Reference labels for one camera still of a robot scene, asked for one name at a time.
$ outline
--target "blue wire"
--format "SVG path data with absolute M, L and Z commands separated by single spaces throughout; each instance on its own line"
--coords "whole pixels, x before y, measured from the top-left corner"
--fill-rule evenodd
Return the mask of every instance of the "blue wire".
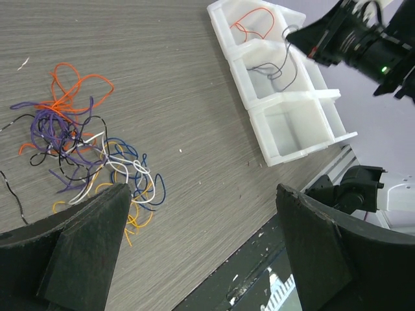
M 123 150 L 120 150 L 119 147 L 117 145 L 115 145 L 115 151 L 116 152 L 112 152 L 110 154 L 111 156 L 121 156 L 124 159 L 129 160 L 129 161 L 133 161 L 133 160 L 138 160 L 139 161 L 139 153 L 137 152 L 137 150 L 133 146 L 130 146 L 124 140 L 122 140 L 120 138 L 117 138 L 117 137 L 108 138 L 108 142 L 109 141 L 116 141 L 116 143 L 123 148 Z M 131 158 L 127 158 L 126 156 L 132 156 L 134 159 L 131 160 Z M 147 154 L 142 155 L 142 161 L 140 161 L 140 163 L 143 167 L 148 167 L 147 166 Z M 145 179 L 145 186 L 143 188 L 140 188 L 138 183 L 140 182 L 142 177 L 144 177 L 144 179 Z M 135 176 L 129 176 L 128 179 L 134 180 L 134 185 L 136 186 L 136 190 L 133 193 L 134 198 L 137 198 L 138 196 L 141 196 L 141 194 L 148 187 L 148 177 L 147 177 L 146 174 L 136 172 Z M 115 183 L 115 171 L 114 170 L 110 174 L 110 180 L 111 180 L 111 183 Z M 164 180 L 163 180 L 163 177 L 161 176 L 161 174 L 156 174 L 156 176 L 154 177 L 154 188 L 156 188 L 158 180 L 160 180 L 160 182 L 163 186 L 163 198 L 158 203 L 148 202 L 148 204 L 150 204 L 152 206 L 159 206 L 159 205 L 163 204 L 165 199 L 166 199 L 166 195 L 167 195 L 166 187 L 165 187 Z M 144 208 L 148 211 L 152 211 L 152 212 L 156 211 L 155 209 L 148 208 L 147 206 L 145 206 L 142 203 L 139 203 L 139 206 L 141 206 L 142 208 Z

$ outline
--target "storage bin compartment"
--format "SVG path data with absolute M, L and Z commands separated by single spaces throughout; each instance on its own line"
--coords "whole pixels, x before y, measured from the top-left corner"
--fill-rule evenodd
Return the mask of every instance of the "storage bin compartment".
M 243 55 L 243 63 L 258 99 L 289 91 L 311 91 L 313 86 L 296 51 L 284 44 L 260 44 Z
M 286 26 L 275 6 L 263 1 L 226 1 L 222 11 L 236 45 L 252 39 L 283 42 L 282 32 Z
M 320 104 L 336 142 L 343 141 L 357 135 L 357 132 L 348 133 L 344 128 L 343 122 L 335 106 L 335 98 L 322 98 L 320 99 Z
M 251 114 L 251 119 L 257 127 L 255 132 L 264 134 L 258 140 L 269 139 L 262 145 L 275 144 L 278 154 L 269 152 L 270 157 L 284 157 L 333 140 L 316 100 L 282 102 Z
M 327 121 L 330 124 L 331 130 L 335 137 L 346 135 L 346 129 L 343 126 L 340 115 L 338 115 L 335 101 L 333 99 L 320 99 L 324 114 L 326 115 Z

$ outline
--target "black bracket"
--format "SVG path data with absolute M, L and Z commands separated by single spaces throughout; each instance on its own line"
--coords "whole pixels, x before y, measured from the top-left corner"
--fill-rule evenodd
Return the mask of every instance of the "black bracket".
M 329 176 L 323 175 L 305 194 L 347 214 L 357 209 L 375 213 L 377 190 L 384 187 L 379 181 L 385 172 L 381 167 L 357 165 L 347 170 L 340 185 L 334 185 Z

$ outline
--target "orange wire in bin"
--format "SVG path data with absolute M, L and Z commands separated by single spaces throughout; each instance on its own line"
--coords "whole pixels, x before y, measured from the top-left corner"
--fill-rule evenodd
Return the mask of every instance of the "orange wire in bin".
M 271 15 L 271 18 L 272 18 L 272 25 L 271 25 L 271 27 L 269 28 L 269 30 L 267 31 L 267 33 L 265 35 L 262 35 L 262 34 L 256 32 L 256 31 L 247 30 L 244 26 L 241 25 L 242 20 L 244 20 L 250 14 L 253 14 L 254 12 L 257 12 L 257 11 L 260 11 L 260 10 L 264 10 L 264 11 L 268 12 Z M 275 25 L 275 16 L 273 15 L 273 13 L 269 9 L 261 7 L 261 8 L 253 9 L 253 10 L 249 11 L 248 13 L 246 13 L 243 17 L 241 17 L 234 24 L 232 24 L 232 26 L 230 28 L 236 27 L 241 32 L 244 32 L 245 33 L 244 43 L 245 43 L 248 40 L 248 34 L 255 34 L 255 35 L 259 36 L 262 40 L 264 40 L 269 35 L 272 28 L 274 28 L 274 25 Z

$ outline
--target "white wire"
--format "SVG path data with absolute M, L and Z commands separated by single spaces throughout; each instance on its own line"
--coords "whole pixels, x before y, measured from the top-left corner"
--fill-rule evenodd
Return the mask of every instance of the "white wire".
M 78 144 L 78 146 L 83 146 L 83 145 L 89 143 L 90 141 L 93 141 L 97 137 L 101 136 L 102 150 L 99 150 L 98 148 L 96 148 L 96 151 L 98 151 L 100 154 L 102 154 L 107 159 L 107 161 L 105 162 L 105 165 L 110 165 L 115 171 L 125 175 L 125 179 L 126 179 L 125 183 L 128 184 L 128 176 L 131 175 L 132 173 L 130 173 L 128 171 L 128 167 L 124 163 L 131 164 L 135 168 L 135 170 L 141 174 L 140 180 L 137 184 L 137 189 L 139 188 L 141 182 L 143 181 L 144 175 L 147 175 L 148 178 L 150 178 L 150 182 L 151 182 L 151 185 L 152 185 L 152 188 L 153 188 L 152 197 L 145 200 L 145 201 L 137 201 L 137 200 L 134 200 L 134 195 L 132 194 L 131 196 L 133 197 L 133 199 L 131 200 L 131 202 L 141 203 L 141 204 L 151 202 L 156 197 L 156 188 L 154 186 L 154 180 L 153 180 L 153 178 L 150 174 L 150 169 L 146 168 L 146 167 L 143 167 L 141 165 L 140 161 L 138 161 L 138 160 L 130 161 L 130 160 L 123 159 L 123 158 L 120 158 L 120 157 L 115 157 L 114 155 L 108 155 L 107 152 L 106 152 L 106 149 L 105 149 L 104 134 L 105 134 L 105 132 L 101 132 L 101 133 L 89 138 L 88 140 L 84 141 L 83 143 Z M 70 153 L 74 148 L 75 147 L 72 147 L 66 153 Z M 102 166 L 103 165 L 100 165 L 99 168 L 95 171 L 94 174 L 96 174 L 98 172 L 98 170 L 100 170 L 102 168 Z M 74 204 L 77 204 L 77 203 L 81 202 L 88 195 L 88 193 L 91 191 L 94 182 L 95 182 L 95 180 L 91 181 L 88 185 L 86 185 L 72 200 L 70 200 L 68 202 L 68 204 L 74 205 Z
M 110 164 L 110 163 L 116 163 L 116 162 L 113 162 L 113 161 L 107 161 L 105 164 L 107 165 L 107 164 Z M 128 168 L 127 168 L 127 166 L 126 165 L 124 165 L 124 164 L 122 164 L 122 163 L 117 163 L 117 165 L 121 165 L 122 167 L 124 167 L 124 169 L 125 169 L 125 171 L 124 172 L 122 172 L 123 174 L 125 174 L 126 172 L 128 172 Z M 97 174 L 97 172 L 103 167 L 104 165 L 100 165 L 99 167 L 98 167 L 98 169 L 95 171 L 95 174 Z M 91 181 L 90 183 L 89 183 L 89 185 L 86 185 L 79 193 L 78 193 L 78 195 L 77 196 L 75 196 L 71 201 L 69 201 L 68 202 L 68 204 L 70 204 L 70 205 L 74 205 L 74 204 L 78 204 L 79 202 L 81 202 L 87 195 L 88 195 L 88 193 L 91 191 L 91 189 L 92 189 L 92 186 L 93 186 L 93 184 L 94 184 L 94 182 L 95 182 L 95 180 L 93 180 L 93 181 Z M 125 181 L 125 183 L 128 183 L 128 175 L 126 175 L 126 181 Z M 82 192 L 85 190 L 85 188 L 86 187 L 88 187 L 88 189 L 85 191 L 85 193 L 83 193 L 83 195 L 81 195 L 82 194 Z

